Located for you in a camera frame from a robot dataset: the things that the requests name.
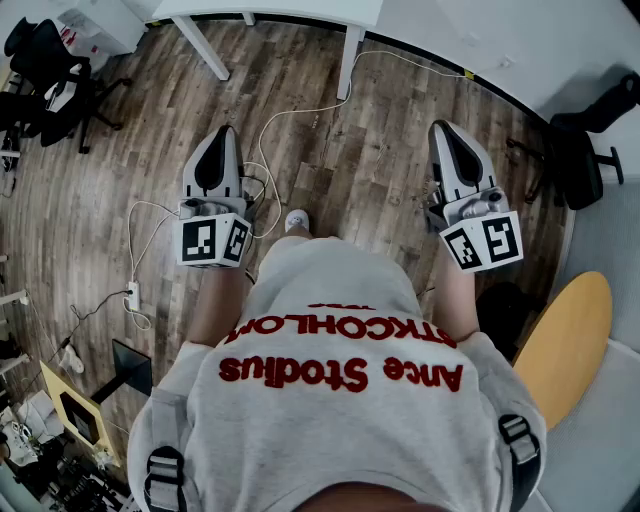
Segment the black office chair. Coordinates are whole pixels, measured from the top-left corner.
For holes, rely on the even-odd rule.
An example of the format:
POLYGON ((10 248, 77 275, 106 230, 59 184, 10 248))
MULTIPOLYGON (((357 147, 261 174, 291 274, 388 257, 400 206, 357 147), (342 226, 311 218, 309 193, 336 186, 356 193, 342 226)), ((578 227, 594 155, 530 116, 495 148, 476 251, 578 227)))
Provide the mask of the black office chair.
POLYGON ((33 87, 28 95, 0 92, 0 131, 11 123, 28 125, 29 137, 40 137, 49 147, 80 131, 79 152, 87 154, 90 121, 97 119, 114 131, 123 128, 99 108, 117 87, 133 80, 119 78, 110 85, 92 76, 90 59, 69 52, 50 19, 38 24, 21 19, 4 45, 10 69, 33 87))
POLYGON ((543 149, 537 151, 513 138, 506 140, 511 150, 519 150, 542 163, 543 171, 525 195, 532 204, 543 189, 554 190, 554 204, 577 211, 599 201, 603 196, 600 167, 615 169, 619 184, 624 183, 622 164, 615 147, 606 155, 598 154, 590 135, 601 134, 619 118, 640 106, 640 74, 615 66, 602 78, 607 89, 573 112, 556 112, 540 128, 543 149))

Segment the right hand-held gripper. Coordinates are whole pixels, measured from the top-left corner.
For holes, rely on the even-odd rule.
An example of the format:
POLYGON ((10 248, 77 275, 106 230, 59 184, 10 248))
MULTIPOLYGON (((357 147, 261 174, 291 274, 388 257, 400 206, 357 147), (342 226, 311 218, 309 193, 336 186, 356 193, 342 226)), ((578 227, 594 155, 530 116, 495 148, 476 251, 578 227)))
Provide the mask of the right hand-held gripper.
POLYGON ((427 230, 439 236, 464 273, 521 260, 518 214, 504 191, 494 187, 493 163, 485 148, 460 126, 444 120, 431 125, 429 145, 439 191, 425 203, 427 230))

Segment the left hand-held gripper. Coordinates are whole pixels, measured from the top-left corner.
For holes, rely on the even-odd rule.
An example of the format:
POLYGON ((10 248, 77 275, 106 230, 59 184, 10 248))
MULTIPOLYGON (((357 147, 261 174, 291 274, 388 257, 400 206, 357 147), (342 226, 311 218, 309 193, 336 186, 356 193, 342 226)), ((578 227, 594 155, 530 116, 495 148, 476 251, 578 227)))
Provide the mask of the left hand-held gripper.
POLYGON ((250 237, 253 201, 241 196, 237 133, 221 126, 196 147, 183 170, 185 197, 175 221, 179 266, 238 268, 250 237))

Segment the black monitor stand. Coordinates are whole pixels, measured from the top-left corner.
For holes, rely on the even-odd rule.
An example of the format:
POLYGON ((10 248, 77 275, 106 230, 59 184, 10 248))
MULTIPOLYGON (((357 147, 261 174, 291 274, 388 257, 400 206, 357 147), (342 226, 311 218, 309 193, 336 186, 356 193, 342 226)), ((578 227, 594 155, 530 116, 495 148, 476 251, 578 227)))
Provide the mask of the black monitor stand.
POLYGON ((151 359, 116 339, 112 340, 112 352, 115 376, 98 389, 91 396, 91 400, 96 404, 102 404, 124 384, 150 396, 153 387, 151 359))

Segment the white shoe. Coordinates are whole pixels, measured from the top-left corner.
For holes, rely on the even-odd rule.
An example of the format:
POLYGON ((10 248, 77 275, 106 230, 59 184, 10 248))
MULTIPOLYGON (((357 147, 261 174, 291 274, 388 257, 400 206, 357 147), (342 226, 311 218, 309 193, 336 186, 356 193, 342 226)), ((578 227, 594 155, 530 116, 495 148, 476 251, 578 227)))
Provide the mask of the white shoe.
POLYGON ((310 231, 310 219, 306 211, 296 209, 289 212, 285 219, 285 235, 313 239, 310 231))

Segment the white cabinet with red labels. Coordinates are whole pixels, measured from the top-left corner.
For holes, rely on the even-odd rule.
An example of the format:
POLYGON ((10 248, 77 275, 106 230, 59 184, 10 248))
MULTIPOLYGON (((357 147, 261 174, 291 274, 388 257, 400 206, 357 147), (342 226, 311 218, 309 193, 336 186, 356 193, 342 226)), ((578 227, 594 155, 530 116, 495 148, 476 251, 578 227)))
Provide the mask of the white cabinet with red labels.
POLYGON ((114 56, 134 53, 145 24, 121 0, 49 0, 74 56, 88 57, 93 72, 114 56))

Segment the white metal rack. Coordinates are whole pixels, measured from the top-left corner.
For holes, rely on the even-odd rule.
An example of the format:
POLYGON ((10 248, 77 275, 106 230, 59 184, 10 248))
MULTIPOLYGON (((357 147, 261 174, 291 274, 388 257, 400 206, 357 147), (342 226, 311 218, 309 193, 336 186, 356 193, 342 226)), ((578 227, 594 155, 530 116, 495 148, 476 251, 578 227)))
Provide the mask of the white metal rack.
POLYGON ((29 304, 27 291, 25 289, 21 289, 13 293, 2 294, 5 284, 4 276, 2 274, 2 265, 7 263, 8 260, 9 257, 0 252, 0 377, 2 378, 5 378, 5 374, 10 370, 31 361, 31 357, 17 345, 17 342, 9 328, 9 321, 4 311, 4 308, 11 304, 29 304))

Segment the black bag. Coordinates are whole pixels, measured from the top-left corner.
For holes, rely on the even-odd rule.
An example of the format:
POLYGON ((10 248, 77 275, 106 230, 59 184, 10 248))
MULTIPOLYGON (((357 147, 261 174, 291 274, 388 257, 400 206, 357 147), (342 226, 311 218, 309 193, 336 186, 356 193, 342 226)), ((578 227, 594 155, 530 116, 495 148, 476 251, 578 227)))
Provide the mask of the black bag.
POLYGON ((509 361, 531 312, 540 313, 546 302, 524 293, 515 283, 501 282, 484 290, 476 300, 479 326, 496 349, 509 361))

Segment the yellow wooden desk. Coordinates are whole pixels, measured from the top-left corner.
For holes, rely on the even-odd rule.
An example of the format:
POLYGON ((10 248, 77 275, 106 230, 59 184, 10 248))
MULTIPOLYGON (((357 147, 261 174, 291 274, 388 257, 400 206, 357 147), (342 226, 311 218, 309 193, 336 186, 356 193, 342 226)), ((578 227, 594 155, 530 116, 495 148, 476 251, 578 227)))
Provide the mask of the yellow wooden desk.
POLYGON ((121 466, 121 460, 109 437, 101 407, 86 397, 71 381, 40 361, 49 397, 63 427, 90 450, 100 467, 121 466))

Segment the person's right forearm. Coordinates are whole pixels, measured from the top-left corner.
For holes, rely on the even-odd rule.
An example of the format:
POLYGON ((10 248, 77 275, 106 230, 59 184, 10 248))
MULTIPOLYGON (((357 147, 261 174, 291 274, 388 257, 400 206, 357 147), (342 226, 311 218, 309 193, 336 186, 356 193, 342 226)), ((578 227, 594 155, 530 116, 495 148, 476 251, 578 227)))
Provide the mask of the person's right forearm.
POLYGON ((457 343, 480 331, 475 276, 462 272, 446 249, 436 263, 432 322, 457 343))

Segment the grey shirt with red letters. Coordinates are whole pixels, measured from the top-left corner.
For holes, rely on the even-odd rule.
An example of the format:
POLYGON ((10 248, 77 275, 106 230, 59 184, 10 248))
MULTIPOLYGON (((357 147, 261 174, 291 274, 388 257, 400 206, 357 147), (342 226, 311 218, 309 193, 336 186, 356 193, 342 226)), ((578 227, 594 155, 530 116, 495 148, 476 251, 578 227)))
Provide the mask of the grey shirt with red letters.
POLYGON ((127 462, 143 512, 513 512, 546 425, 491 339, 425 319, 395 262, 284 235, 230 334, 182 344, 127 462))

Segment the light grey sofa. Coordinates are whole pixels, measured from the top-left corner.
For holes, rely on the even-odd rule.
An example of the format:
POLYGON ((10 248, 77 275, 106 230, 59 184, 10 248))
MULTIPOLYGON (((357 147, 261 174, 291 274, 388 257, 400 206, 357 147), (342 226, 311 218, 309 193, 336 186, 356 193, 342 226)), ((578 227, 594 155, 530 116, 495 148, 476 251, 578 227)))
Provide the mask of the light grey sofa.
POLYGON ((575 215, 560 281, 607 279, 612 328, 596 377, 548 434, 547 464, 522 512, 640 512, 640 178, 608 184, 575 215))

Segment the pile of cluttered equipment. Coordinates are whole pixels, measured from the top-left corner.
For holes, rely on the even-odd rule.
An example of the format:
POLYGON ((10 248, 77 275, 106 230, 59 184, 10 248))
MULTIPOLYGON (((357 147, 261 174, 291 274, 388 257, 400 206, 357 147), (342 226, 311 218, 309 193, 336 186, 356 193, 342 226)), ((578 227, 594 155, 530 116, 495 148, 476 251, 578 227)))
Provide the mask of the pile of cluttered equipment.
POLYGON ((40 391, 13 409, 0 396, 0 512, 124 512, 126 484, 98 468, 40 391))

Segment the person's left forearm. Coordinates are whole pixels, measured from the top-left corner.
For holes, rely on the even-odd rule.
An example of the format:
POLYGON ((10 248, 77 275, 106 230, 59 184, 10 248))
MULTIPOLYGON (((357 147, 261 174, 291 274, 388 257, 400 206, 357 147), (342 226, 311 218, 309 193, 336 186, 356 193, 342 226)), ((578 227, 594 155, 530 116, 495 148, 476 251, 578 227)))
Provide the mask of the person's left forearm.
POLYGON ((215 348, 236 327, 249 288, 244 266, 206 269, 186 340, 215 348))

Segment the white table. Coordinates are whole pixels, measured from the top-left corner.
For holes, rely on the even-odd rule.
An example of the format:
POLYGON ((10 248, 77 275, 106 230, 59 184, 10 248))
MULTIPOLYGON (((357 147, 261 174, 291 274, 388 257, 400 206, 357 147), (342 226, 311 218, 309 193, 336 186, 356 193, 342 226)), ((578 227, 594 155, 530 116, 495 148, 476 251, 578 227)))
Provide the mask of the white table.
POLYGON ((226 81, 230 72, 197 28, 193 18, 209 14, 240 14, 245 23, 254 15, 293 16, 326 21, 346 27, 340 77, 336 97, 345 100, 356 53, 365 33, 376 27, 383 0, 162 0, 153 20, 169 19, 176 24, 215 76, 226 81))

